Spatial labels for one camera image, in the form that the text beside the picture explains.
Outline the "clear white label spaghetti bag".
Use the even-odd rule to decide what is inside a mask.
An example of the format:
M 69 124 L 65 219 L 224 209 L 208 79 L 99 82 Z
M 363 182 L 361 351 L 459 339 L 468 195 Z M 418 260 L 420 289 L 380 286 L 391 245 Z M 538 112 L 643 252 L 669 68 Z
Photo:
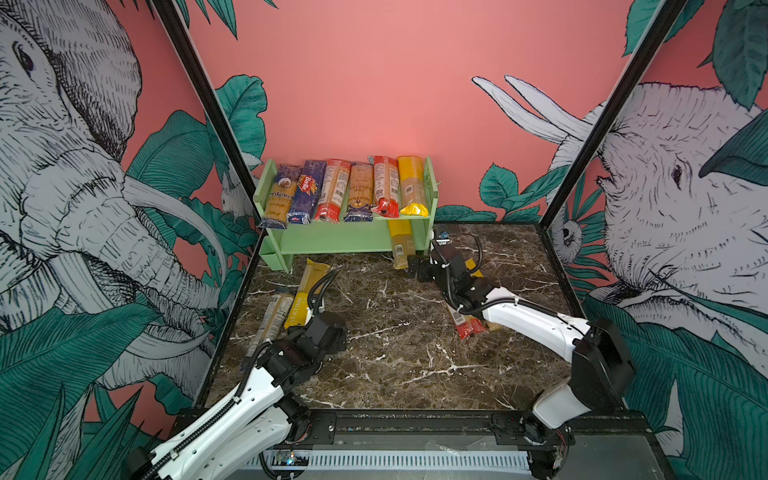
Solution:
M 290 290 L 279 289 L 272 295 L 261 324 L 256 334 L 251 338 L 245 357 L 241 361 L 240 374 L 247 370 L 249 362 L 261 344 L 274 341 L 278 337 L 288 318 L 293 301 L 294 295 Z

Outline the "yellow label spaghetti bag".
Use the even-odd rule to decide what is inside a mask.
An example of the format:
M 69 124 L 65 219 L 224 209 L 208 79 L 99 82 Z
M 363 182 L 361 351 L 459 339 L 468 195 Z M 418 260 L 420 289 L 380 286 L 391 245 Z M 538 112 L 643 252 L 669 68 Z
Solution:
M 298 292 L 284 323 L 285 329 L 295 326 L 304 326 L 307 323 L 310 316 L 310 307 L 308 304 L 309 292 L 311 288 L 329 272 L 329 270 L 330 266 L 327 264 L 314 262 L 312 260 L 306 261 Z

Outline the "yellow spaghetti bag long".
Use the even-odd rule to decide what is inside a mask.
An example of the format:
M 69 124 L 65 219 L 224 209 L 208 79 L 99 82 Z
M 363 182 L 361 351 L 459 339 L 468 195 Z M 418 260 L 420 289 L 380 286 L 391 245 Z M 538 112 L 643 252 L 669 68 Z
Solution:
M 402 200 L 400 213 L 406 216 L 428 217 L 424 160 L 416 156 L 399 156 L 397 161 Z

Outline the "blue-end yellow spaghetti bag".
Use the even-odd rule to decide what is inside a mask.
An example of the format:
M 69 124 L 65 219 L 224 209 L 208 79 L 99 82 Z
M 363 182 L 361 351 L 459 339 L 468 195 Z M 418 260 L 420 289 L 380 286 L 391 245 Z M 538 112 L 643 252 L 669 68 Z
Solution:
M 345 222 L 373 220 L 374 168 L 369 163 L 355 163 L 351 167 L 347 195 Z

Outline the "dark blue pasta box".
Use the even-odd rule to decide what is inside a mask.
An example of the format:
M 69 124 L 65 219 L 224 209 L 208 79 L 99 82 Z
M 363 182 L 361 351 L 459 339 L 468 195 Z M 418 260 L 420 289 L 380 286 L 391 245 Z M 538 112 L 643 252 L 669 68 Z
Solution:
M 327 162 L 307 160 L 302 166 L 297 190 L 287 214 L 290 224 L 310 224 L 320 197 Z

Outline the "blue yellow spaghetti bag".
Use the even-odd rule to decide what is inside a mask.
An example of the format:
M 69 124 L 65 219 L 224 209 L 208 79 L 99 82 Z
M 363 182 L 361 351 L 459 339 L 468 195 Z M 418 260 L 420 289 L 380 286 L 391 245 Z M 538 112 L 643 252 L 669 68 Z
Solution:
M 264 213 L 259 226 L 269 229 L 286 229 L 288 213 L 297 190 L 301 166 L 280 165 L 277 169 Z

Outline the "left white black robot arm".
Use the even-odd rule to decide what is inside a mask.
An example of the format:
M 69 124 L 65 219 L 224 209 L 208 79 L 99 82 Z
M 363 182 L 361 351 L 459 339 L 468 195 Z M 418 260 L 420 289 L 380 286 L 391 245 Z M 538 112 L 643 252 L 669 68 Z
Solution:
M 240 383 L 189 426 L 123 461 L 122 479 L 223 479 L 246 460 L 310 430 L 309 409 L 293 390 L 318 373 L 326 357 L 346 349 L 347 326 L 331 312 L 315 314 L 275 341 L 262 343 Z

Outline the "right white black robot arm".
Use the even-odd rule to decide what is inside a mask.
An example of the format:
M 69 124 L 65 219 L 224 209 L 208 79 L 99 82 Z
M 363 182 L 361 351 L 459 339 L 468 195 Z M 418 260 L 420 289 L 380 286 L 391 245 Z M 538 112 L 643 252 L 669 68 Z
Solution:
M 408 257 L 408 275 L 433 282 L 457 313 L 509 328 L 552 351 L 571 366 L 570 376 L 543 392 L 520 428 L 542 445 L 584 414 L 626 408 L 624 394 L 636 370 L 619 328 L 609 320 L 586 320 L 526 300 L 500 284 L 476 277 L 451 244 L 432 242 L 425 255 Z

